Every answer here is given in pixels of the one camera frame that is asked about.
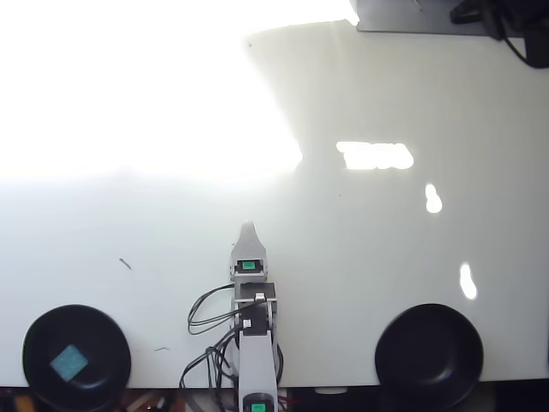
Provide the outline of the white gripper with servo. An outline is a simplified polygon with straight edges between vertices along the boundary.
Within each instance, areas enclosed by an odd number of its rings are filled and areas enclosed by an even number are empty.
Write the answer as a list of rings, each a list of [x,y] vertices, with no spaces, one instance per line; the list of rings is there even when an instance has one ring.
[[[265,282],[268,278],[266,249],[258,238],[253,221],[245,221],[231,252],[233,282]]]

